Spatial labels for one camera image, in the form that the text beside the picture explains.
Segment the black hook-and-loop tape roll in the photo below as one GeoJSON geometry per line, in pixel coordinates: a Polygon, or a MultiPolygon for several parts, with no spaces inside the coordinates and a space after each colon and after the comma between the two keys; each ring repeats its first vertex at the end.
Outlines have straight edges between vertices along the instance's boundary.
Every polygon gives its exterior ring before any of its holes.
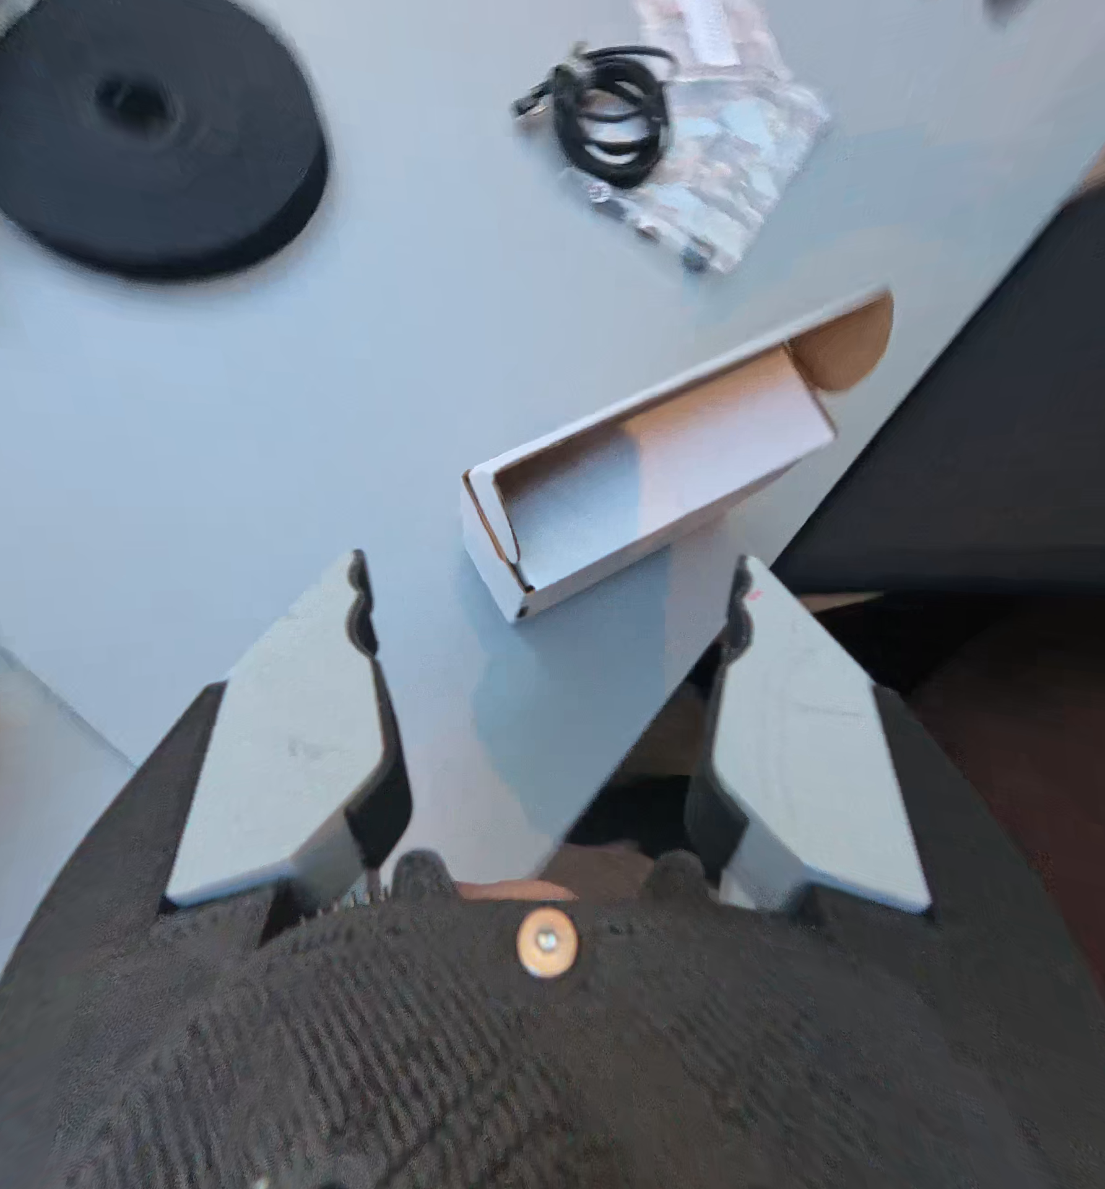
{"type": "Polygon", "coordinates": [[[0,213],[133,279],[267,259],[328,143],[287,42],[239,1],[38,1],[0,35],[0,213]]]}

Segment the clear packet with barcode label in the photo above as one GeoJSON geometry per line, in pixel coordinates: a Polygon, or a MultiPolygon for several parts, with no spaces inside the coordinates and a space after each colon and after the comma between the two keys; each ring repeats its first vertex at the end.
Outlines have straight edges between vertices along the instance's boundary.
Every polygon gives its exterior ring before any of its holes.
{"type": "Polygon", "coordinates": [[[667,49],[687,87],[730,92],[795,80],[759,1],[633,1],[644,40],[667,49]]]}

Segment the grey desk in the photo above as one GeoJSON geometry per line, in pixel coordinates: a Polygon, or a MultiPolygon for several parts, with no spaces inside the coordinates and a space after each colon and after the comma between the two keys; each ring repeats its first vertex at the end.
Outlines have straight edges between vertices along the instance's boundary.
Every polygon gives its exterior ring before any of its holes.
{"type": "Polygon", "coordinates": [[[510,103],[630,1],[255,1],[332,180],[289,248],[190,286],[0,214],[0,973],[199,690],[362,548],[414,810],[457,876],[542,865],[721,620],[1105,146],[1105,1],[764,1],[832,114],[743,263],[689,275],[592,213],[510,103]],[[836,440],[728,517],[508,625],[463,469],[888,288],[836,440]]]}

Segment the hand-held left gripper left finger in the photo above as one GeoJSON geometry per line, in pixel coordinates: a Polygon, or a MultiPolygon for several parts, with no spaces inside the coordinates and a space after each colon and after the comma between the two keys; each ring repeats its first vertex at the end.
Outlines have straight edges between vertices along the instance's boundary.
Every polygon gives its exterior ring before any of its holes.
{"type": "Polygon", "coordinates": [[[362,550],[330,564],[231,666],[165,896],[282,885],[325,908],[382,869],[411,785],[362,550]]]}

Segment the small white cardboard box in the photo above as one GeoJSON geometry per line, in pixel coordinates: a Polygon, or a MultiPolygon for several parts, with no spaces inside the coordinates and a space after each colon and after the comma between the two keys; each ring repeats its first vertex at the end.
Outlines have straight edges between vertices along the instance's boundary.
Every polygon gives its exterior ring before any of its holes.
{"type": "Polygon", "coordinates": [[[461,474],[466,553],[506,621],[682,539],[838,437],[827,399],[884,358],[865,290],[461,474]]]}

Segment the person's dark trousered leg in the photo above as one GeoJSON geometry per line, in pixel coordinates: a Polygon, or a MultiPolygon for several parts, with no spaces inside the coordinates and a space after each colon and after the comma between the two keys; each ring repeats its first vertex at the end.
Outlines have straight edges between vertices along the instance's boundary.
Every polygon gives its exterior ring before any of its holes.
{"type": "Polygon", "coordinates": [[[649,858],[692,849],[687,794],[705,743],[721,652],[719,639],[710,641],[574,821],[567,844],[623,844],[649,858]]]}

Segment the crinkled clear plastic bag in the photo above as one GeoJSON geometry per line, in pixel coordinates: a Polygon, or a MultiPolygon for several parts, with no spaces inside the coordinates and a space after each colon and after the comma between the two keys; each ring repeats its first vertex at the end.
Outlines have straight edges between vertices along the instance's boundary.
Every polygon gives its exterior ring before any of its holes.
{"type": "Polygon", "coordinates": [[[669,139],[649,177],[619,187],[570,170],[596,213],[673,252],[692,274],[746,256],[829,123],[807,85],[766,73],[675,82],[669,139]]]}

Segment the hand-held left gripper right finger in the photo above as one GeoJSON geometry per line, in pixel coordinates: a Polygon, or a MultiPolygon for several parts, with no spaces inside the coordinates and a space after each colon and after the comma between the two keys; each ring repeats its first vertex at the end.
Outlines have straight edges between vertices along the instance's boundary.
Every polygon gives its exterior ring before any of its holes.
{"type": "Polygon", "coordinates": [[[684,824],[714,896],[755,912],[827,887],[908,914],[933,896],[872,675],[757,557],[739,557],[684,824]]]}

